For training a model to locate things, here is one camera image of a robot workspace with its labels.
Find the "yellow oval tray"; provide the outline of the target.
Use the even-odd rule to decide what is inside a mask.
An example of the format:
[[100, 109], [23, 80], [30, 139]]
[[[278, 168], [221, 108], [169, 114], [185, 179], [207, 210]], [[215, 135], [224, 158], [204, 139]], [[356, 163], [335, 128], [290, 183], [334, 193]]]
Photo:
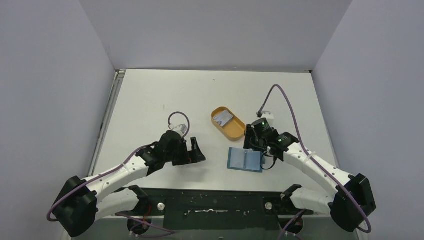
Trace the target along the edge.
[[[224, 110], [228, 110], [233, 115], [233, 119], [224, 127], [220, 127], [213, 120], [213, 117], [223, 112]], [[230, 141], [236, 142], [245, 136], [246, 124], [225, 106], [220, 106], [212, 111], [211, 122]]]

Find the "blue leather card holder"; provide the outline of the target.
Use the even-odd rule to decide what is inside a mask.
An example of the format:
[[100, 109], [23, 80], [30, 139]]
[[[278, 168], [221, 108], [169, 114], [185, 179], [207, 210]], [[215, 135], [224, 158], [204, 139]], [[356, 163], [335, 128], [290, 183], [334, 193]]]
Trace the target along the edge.
[[262, 173], [265, 155], [260, 151], [230, 147], [228, 149], [227, 169]]

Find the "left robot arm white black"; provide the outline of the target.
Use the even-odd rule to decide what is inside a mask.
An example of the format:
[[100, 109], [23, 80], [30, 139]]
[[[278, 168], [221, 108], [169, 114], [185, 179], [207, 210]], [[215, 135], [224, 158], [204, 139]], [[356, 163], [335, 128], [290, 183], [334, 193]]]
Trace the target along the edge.
[[72, 238], [80, 236], [100, 216], [100, 202], [125, 185], [150, 176], [166, 163], [183, 166], [205, 161], [197, 139], [191, 137], [190, 141], [188, 150], [184, 137], [168, 130], [159, 141], [137, 148], [123, 163], [106, 172], [84, 179], [69, 178], [47, 213], [47, 220], [59, 222]]

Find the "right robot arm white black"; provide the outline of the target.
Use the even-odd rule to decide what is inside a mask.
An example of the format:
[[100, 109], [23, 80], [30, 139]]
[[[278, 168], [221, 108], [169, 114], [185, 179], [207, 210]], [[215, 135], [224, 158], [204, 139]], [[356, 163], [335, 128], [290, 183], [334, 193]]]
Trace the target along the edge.
[[352, 175], [320, 158], [289, 132], [279, 133], [266, 118], [247, 125], [244, 148], [259, 151], [274, 161], [287, 163], [308, 176], [325, 193], [292, 185], [281, 195], [281, 207], [289, 214], [309, 210], [330, 216], [344, 231], [359, 230], [376, 210], [369, 179], [363, 174]]

